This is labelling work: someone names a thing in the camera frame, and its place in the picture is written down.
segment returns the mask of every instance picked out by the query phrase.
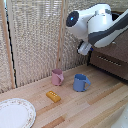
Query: pink cup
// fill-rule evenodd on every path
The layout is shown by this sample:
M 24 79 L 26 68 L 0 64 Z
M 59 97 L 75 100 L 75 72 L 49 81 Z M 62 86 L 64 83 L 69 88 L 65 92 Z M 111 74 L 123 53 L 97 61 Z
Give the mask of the pink cup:
M 64 80 L 64 76 L 61 69 L 52 70 L 52 84 L 61 85 L 63 80 Z

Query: wooden cabinet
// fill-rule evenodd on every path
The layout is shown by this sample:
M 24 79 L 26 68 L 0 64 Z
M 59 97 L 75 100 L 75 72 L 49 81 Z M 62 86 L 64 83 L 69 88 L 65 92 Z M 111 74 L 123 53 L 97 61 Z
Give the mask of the wooden cabinet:
M 93 49 L 97 52 L 114 57 L 128 63 L 128 30 L 119 35 L 110 45 Z
M 103 48 L 93 47 L 90 63 L 128 80 L 128 30 L 113 42 Z

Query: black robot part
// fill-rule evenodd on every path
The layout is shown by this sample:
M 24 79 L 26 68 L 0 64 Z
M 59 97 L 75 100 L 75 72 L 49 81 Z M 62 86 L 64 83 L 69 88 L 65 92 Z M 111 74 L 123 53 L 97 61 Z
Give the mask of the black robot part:
M 69 14 L 67 20 L 66 20 L 66 26 L 72 27 L 74 26 L 79 19 L 79 13 L 77 11 L 73 11 Z

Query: blue cup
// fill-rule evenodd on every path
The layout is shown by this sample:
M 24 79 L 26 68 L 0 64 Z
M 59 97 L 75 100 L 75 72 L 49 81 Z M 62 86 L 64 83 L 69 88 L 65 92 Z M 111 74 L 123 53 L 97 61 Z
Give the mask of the blue cup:
M 74 77 L 74 83 L 73 83 L 73 89 L 77 92 L 83 92 L 88 89 L 88 87 L 85 88 L 85 84 L 88 83 L 89 86 L 91 85 L 91 82 L 89 79 L 83 75 L 83 74 L 76 74 Z

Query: plate rim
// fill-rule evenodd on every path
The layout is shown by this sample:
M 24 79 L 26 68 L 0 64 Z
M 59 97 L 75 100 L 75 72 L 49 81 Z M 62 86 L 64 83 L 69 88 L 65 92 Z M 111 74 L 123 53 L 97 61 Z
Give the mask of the plate rim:
M 29 127 L 26 127 L 26 128 L 31 128 L 32 127 L 32 125 L 34 124 L 34 122 L 35 122 L 35 119 L 36 119 L 36 110 L 35 110 L 35 107 L 33 106 L 33 104 L 31 103 L 31 102 L 29 102 L 28 100 L 25 100 L 25 99 L 22 99 L 22 98 L 11 98 L 11 99 L 7 99 L 7 100 L 4 100 L 4 101 L 1 101 L 0 102 L 0 105 L 2 104 L 2 103 L 5 103 L 5 102 L 8 102 L 8 101 L 11 101 L 11 100 L 21 100 L 21 101 L 25 101 L 26 103 L 29 103 L 30 105 L 31 105 L 31 107 L 33 108 L 33 121 L 31 122 L 31 124 L 30 124 L 30 126 Z

